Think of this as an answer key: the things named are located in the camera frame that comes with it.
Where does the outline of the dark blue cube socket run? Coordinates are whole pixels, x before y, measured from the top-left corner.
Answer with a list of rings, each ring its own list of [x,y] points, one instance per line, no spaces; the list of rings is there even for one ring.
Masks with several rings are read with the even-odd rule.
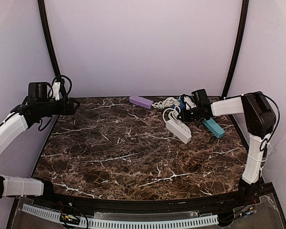
[[[182,100],[180,98],[179,99],[174,98],[172,108],[176,110],[178,113],[180,113],[181,110],[184,109],[184,104]]]

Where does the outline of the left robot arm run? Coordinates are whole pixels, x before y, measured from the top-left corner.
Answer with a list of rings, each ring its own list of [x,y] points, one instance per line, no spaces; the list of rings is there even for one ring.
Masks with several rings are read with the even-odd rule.
[[[74,115],[80,102],[74,98],[36,102],[16,106],[0,123],[0,156],[8,146],[44,117]],[[0,174],[0,199],[3,197],[43,196],[52,192],[51,182],[36,178],[11,177]]]

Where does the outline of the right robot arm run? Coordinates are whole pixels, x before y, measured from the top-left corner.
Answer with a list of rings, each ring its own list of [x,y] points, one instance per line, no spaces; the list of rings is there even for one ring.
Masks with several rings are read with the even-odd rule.
[[[239,180],[235,202],[243,206],[258,195],[262,169],[267,158],[267,145],[279,122],[269,104],[270,98],[262,92],[233,96],[217,102],[210,102],[206,91],[192,92],[195,107],[183,109],[177,119],[185,122],[210,119],[223,115],[243,114],[249,133],[249,149],[242,177]]]

